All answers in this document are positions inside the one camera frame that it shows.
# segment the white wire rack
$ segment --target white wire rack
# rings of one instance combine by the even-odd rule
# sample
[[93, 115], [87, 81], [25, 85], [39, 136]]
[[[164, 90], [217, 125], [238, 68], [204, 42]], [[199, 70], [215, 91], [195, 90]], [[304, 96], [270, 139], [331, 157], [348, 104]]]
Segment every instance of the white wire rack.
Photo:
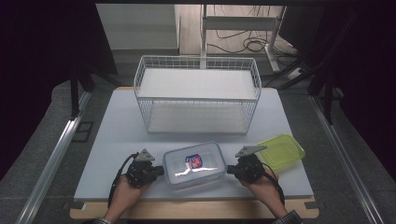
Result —
[[251, 58], [143, 56], [134, 77], [149, 133], [246, 134], [261, 88]]

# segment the white tabletop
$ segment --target white tabletop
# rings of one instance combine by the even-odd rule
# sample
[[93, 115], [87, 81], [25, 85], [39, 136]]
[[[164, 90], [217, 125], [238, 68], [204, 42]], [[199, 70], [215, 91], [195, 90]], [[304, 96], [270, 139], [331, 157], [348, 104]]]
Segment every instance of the white tabletop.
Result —
[[[291, 133], [291, 130], [279, 95], [273, 89], [262, 90], [246, 135], [149, 134], [142, 120], [134, 91], [115, 90], [78, 183], [75, 199], [106, 200], [111, 183], [122, 163], [129, 155], [140, 152], [143, 148], [156, 158], [153, 165], [162, 165], [163, 154], [166, 151], [216, 141], [226, 163], [235, 165], [237, 158], [234, 155], [242, 146], [254, 146], [281, 133]], [[301, 161], [279, 169], [276, 173], [280, 176], [279, 184], [286, 198], [305, 198], [314, 195]], [[242, 187], [233, 175], [225, 175], [218, 181], [179, 191], [171, 190], [163, 176], [160, 176], [142, 196], [143, 199], [157, 201], [251, 197], [251, 193]]]

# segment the clear plastic container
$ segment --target clear plastic container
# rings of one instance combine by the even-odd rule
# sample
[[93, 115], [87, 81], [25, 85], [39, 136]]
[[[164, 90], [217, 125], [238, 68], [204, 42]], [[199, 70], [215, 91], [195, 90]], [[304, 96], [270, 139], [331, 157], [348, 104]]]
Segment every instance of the clear plastic container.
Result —
[[305, 157], [305, 151], [297, 143], [293, 136], [283, 133], [276, 137], [267, 139], [258, 144], [267, 146], [259, 152], [264, 162], [272, 169], [277, 170], [285, 165], [291, 164]]
[[163, 155], [163, 168], [172, 189], [203, 185], [227, 172], [227, 165], [216, 142], [168, 151]]

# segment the person's left hand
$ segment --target person's left hand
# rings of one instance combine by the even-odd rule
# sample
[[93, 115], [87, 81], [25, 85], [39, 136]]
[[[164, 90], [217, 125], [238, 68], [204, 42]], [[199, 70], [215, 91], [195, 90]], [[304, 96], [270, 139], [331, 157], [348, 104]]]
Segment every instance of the person's left hand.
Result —
[[142, 193], [148, 189], [150, 184], [142, 186], [140, 189], [131, 186], [125, 175], [120, 177], [119, 183], [114, 191], [111, 205], [105, 215], [108, 221], [116, 222], [120, 216], [131, 208], [139, 200]]

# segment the green container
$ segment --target green container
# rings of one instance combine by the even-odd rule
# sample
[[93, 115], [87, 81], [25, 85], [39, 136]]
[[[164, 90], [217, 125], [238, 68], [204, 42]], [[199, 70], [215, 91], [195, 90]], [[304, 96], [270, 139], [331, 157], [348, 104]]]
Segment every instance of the green container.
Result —
[[258, 152], [258, 154], [264, 159], [264, 162], [274, 170], [305, 157], [303, 148], [297, 143], [293, 136], [287, 133], [267, 139], [260, 142], [258, 145], [267, 146], [266, 149]]

